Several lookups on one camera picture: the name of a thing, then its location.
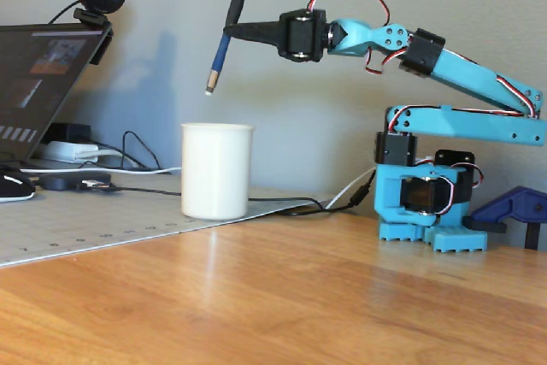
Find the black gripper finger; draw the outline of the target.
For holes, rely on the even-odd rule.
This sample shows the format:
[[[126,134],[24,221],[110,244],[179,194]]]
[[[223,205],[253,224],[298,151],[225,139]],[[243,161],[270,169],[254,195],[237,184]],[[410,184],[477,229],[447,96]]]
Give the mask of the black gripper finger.
[[[269,44],[272,46],[279,45],[278,36],[275,34],[270,35],[264,33],[233,33],[228,34],[228,37],[259,44]]]
[[[236,23],[224,27],[227,36],[274,36],[279,29],[277,21]]]

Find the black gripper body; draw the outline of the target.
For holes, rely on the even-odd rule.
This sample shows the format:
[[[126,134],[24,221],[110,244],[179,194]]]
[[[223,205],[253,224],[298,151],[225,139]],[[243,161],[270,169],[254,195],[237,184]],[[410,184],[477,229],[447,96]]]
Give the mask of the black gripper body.
[[[328,24],[323,9],[297,9],[279,16],[278,54],[292,62],[319,62]]]

